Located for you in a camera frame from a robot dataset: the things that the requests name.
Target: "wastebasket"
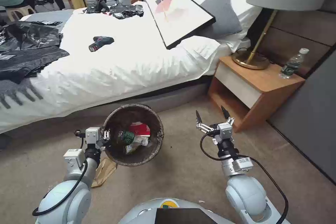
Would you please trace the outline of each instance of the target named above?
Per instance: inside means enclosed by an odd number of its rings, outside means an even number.
[[[134,122],[142,122],[150,128],[148,146],[139,146],[132,154],[124,153],[124,146],[114,145],[116,132],[125,131]],[[164,133],[159,116],[147,105],[127,104],[115,109],[105,120],[102,131],[110,130],[111,145],[106,147],[107,156],[119,165],[139,166],[154,158],[160,151]]]

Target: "wooden nightstand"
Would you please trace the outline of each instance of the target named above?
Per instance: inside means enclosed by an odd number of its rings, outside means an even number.
[[[235,132],[267,120],[305,81],[297,75],[283,79],[280,70],[275,64],[265,70],[247,69],[233,62],[231,56],[219,59],[208,95],[236,118]]]

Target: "yellow sticker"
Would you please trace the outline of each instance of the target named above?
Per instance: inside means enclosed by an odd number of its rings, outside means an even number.
[[[170,200],[164,201],[160,206],[160,208],[177,208],[177,207],[179,207],[177,203]]]

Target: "lamp base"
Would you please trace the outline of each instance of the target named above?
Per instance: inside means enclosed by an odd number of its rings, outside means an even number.
[[[262,70],[268,67],[270,61],[258,55],[257,53],[254,55],[252,60],[247,64],[247,59],[249,58],[250,52],[249,51],[237,51],[232,55],[232,60],[241,65],[242,67],[254,69],[254,70]]]

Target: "framed picture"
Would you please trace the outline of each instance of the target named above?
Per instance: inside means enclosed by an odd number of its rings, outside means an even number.
[[[167,49],[216,19],[193,0],[146,0]]]

